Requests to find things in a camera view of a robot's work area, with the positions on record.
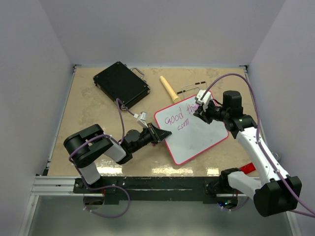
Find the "whiteboard with pink frame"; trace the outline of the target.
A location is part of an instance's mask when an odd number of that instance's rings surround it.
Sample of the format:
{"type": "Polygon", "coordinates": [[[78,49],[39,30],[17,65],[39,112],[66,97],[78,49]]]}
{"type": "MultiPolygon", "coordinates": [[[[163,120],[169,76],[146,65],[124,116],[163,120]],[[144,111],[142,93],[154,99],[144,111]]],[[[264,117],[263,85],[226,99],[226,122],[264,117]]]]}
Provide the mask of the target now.
{"type": "Polygon", "coordinates": [[[188,162],[228,138],[224,123],[205,123],[193,115],[197,108],[194,96],[190,96],[154,114],[158,127],[172,132],[165,143],[177,165],[188,162]]]}

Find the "black hard case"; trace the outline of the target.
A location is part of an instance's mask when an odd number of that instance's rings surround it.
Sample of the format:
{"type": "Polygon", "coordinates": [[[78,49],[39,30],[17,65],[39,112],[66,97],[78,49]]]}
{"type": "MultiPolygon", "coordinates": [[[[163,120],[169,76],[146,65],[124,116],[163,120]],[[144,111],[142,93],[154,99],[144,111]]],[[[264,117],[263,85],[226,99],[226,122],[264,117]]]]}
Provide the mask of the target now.
{"type": "Polygon", "coordinates": [[[151,92],[145,74],[137,67],[128,68],[120,61],[93,76],[93,81],[113,102],[119,99],[123,111],[130,109],[151,92]]]}

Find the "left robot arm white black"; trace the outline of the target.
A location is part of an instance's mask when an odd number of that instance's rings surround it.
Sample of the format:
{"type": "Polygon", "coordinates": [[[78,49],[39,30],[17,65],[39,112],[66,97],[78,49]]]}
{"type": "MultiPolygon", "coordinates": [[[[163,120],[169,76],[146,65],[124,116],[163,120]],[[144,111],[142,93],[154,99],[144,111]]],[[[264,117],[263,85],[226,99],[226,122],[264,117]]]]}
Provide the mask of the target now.
{"type": "Polygon", "coordinates": [[[149,143],[157,145],[171,135],[171,131],[148,123],[141,132],[132,129],[117,142],[105,134],[100,125],[94,124],[67,137],[63,145],[70,155],[70,162],[85,180],[85,188],[96,193],[101,189],[102,181],[95,160],[101,155],[104,154],[122,165],[131,160],[132,154],[142,147],[149,143]]]}

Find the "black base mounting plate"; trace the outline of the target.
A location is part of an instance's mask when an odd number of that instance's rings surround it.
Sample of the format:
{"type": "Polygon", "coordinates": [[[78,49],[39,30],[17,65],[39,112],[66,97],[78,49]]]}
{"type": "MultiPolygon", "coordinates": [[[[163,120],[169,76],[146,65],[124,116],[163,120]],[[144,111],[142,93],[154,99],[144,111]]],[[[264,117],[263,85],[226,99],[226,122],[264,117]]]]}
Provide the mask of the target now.
{"type": "Polygon", "coordinates": [[[83,194],[87,204],[117,205],[120,201],[187,201],[219,204],[233,208],[241,203],[238,190],[222,189],[218,177],[101,177],[100,183],[86,188],[76,178],[73,192],[83,194]]]}

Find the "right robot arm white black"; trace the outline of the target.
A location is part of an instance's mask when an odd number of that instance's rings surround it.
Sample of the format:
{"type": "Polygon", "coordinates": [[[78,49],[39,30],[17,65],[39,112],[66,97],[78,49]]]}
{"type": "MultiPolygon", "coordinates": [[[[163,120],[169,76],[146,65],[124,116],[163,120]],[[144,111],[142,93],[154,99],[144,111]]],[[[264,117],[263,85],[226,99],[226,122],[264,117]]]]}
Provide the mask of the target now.
{"type": "Polygon", "coordinates": [[[241,94],[234,90],[225,91],[223,101],[219,103],[209,91],[200,90],[195,101],[198,108],[194,116],[207,124],[214,120],[223,122],[226,130],[245,149],[259,174],[259,180],[255,180],[239,168],[223,170],[218,182],[210,185],[211,193],[217,195],[219,191],[231,193],[238,190],[253,200],[263,217],[295,210],[301,180],[290,176],[272,156],[257,132],[254,119],[243,112],[241,94]]]}

